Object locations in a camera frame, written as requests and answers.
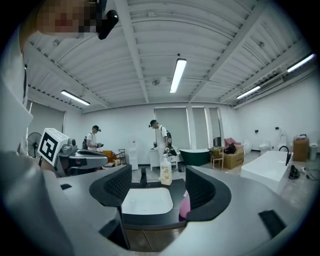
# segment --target white sink basin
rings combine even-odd
[[[122,203],[122,213],[132,215],[166,214],[174,207],[165,187],[131,188]]]

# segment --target pink bottle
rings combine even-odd
[[[185,191],[184,193],[184,199],[182,200],[182,203],[180,205],[180,211],[179,214],[181,217],[186,218],[187,213],[190,212],[190,197],[188,194],[188,191]]]

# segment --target cap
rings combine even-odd
[[[101,132],[98,125],[94,125],[92,128],[95,128],[98,132]]]
[[[152,125],[154,125],[154,124],[157,124],[157,123],[158,123],[157,120],[151,120],[150,126],[152,126]]]

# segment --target backpack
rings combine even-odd
[[[174,155],[174,156],[177,156],[177,153],[175,151],[175,149],[172,147],[172,136],[171,136],[171,133],[166,130],[166,136],[168,137],[168,148],[169,148],[169,153]]]
[[[170,149],[172,147],[172,136],[168,130],[166,130],[166,136],[168,137],[168,148]]]
[[[82,149],[83,149],[83,150],[87,150],[87,149],[88,149],[88,146],[87,146],[87,137],[84,137],[84,139],[83,139]]]
[[[299,177],[300,177],[300,172],[294,165],[291,165],[289,179],[295,180],[295,179],[299,179]]]

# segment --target electric fan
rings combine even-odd
[[[26,150],[29,156],[33,158],[39,157],[38,147],[41,140],[41,134],[38,132],[31,133],[26,140]]]

